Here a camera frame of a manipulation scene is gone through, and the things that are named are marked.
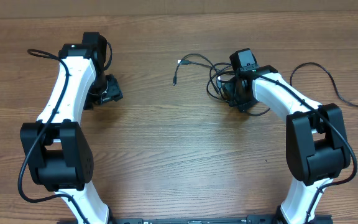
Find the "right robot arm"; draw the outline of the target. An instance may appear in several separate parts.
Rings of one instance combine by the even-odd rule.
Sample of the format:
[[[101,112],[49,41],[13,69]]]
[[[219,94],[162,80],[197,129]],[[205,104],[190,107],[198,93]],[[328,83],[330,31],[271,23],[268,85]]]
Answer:
[[[261,102],[286,125],[286,162],[293,179],[276,213],[259,216],[259,222],[332,223],[330,216],[314,214],[317,204],[326,188],[352,180],[354,174],[344,180],[337,177],[350,164],[357,164],[341,109],[302,95],[275,68],[259,66],[250,49],[238,50],[229,59],[232,78],[216,79],[224,100],[242,113]]]

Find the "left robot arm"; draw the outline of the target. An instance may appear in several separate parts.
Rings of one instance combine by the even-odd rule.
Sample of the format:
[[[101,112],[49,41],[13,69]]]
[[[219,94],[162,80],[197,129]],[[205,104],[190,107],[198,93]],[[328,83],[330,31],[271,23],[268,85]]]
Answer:
[[[64,44],[57,55],[27,52],[56,60],[59,68],[44,110],[20,130],[25,159],[17,180],[19,195],[30,203],[61,198],[75,223],[115,223],[92,182],[93,153],[80,126],[85,110],[123,97],[114,75],[105,74],[112,62],[111,44],[99,32],[85,32],[81,43]]]

